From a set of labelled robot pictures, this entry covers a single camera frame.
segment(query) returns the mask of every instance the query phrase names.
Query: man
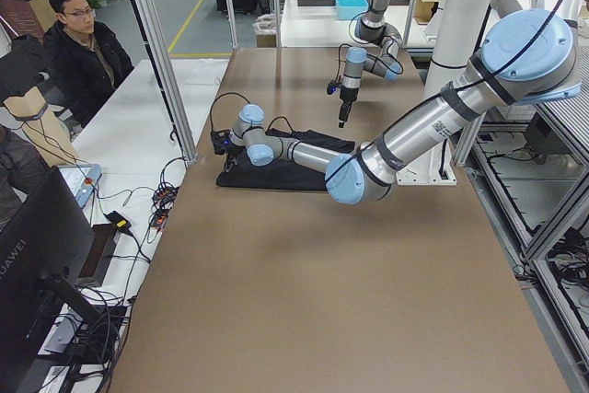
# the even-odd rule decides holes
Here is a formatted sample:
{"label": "man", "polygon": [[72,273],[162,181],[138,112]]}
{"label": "man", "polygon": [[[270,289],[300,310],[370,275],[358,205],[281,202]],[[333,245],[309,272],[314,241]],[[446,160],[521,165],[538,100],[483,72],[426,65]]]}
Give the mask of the man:
{"label": "man", "polygon": [[72,114],[86,126],[133,70],[115,34],[94,21],[87,0],[49,0],[57,20],[43,38],[50,76]]}
{"label": "man", "polygon": [[21,204],[13,188],[31,193],[48,170],[31,143],[0,125],[0,231]]}

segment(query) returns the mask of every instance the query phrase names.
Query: glasses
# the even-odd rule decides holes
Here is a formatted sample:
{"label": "glasses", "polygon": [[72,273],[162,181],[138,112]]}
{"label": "glasses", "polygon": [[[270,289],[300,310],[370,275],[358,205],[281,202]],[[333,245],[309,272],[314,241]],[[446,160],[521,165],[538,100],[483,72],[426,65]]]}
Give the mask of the glasses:
{"label": "glasses", "polygon": [[76,20],[82,20],[86,16],[94,17],[94,8],[89,8],[86,11],[76,11],[74,13],[65,13],[67,16],[74,16]]}

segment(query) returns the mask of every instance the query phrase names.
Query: blue bin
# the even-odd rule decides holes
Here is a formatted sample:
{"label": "blue bin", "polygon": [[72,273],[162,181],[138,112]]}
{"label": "blue bin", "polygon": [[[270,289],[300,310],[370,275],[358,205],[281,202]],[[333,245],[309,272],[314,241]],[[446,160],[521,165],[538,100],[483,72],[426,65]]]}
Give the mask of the blue bin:
{"label": "blue bin", "polygon": [[338,20],[351,20],[368,10],[366,0],[335,0]]}

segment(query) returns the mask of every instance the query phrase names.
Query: table surface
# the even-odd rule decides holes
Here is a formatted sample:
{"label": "table surface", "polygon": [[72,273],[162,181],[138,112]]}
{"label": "table surface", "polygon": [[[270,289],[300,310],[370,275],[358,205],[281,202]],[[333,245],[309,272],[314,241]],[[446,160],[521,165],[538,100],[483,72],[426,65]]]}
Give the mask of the table surface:
{"label": "table surface", "polygon": [[[405,74],[393,87],[366,78],[343,130],[325,95],[335,49],[238,50],[220,92],[296,130],[371,140],[422,96],[400,56]],[[219,125],[242,105],[219,101]],[[453,188],[345,206],[322,192],[217,188],[224,160],[207,136],[198,149],[112,393],[568,391],[461,170]]]}
{"label": "table surface", "polygon": [[[227,60],[173,60],[195,140],[221,83]],[[158,173],[181,155],[151,63],[142,60],[92,122],[74,140],[81,158],[106,173]]]}
{"label": "table surface", "polygon": [[[227,60],[173,60],[188,120],[195,139],[200,137],[208,110],[214,100],[227,67]],[[156,84],[151,63],[143,60],[110,97],[97,116],[74,140],[74,146],[85,161],[102,168],[99,181],[100,200],[91,199],[85,214],[92,224],[106,223],[103,213],[117,211],[131,223],[131,230],[147,257],[152,257],[161,234],[150,229],[152,195],[160,182],[160,172],[171,159],[180,156],[177,143],[169,138],[171,123]],[[174,186],[182,183],[186,172],[182,161],[167,169],[165,179]],[[137,244],[121,235],[114,255],[133,257]],[[109,304],[116,298],[136,295],[143,283],[148,265],[129,258],[113,258],[103,284],[96,290]],[[84,295],[100,304],[95,292]],[[82,372],[100,370],[102,366],[85,365]],[[76,393],[95,392],[99,376],[76,383]]]}
{"label": "table surface", "polygon": [[[385,21],[405,33],[407,6],[389,6]],[[425,26],[412,20],[408,48],[432,49],[435,40],[425,35]],[[352,39],[350,20],[338,20],[335,6],[299,6],[297,0],[284,0],[281,17],[281,39],[286,47],[331,47],[348,43],[358,46]]]}

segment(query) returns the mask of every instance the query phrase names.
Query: brown table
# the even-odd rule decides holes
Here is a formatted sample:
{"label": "brown table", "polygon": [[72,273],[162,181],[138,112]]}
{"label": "brown table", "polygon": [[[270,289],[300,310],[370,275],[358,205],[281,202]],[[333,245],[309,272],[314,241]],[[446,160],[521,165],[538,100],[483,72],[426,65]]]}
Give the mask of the brown table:
{"label": "brown table", "polygon": [[[421,97],[410,59],[367,75],[344,130],[325,94],[337,49],[239,50],[222,91],[356,141]],[[241,108],[214,108],[217,129]],[[216,188],[198,145],[133,313],[111,392],[567,392],[476,193],[401,187],[382,202]]]}

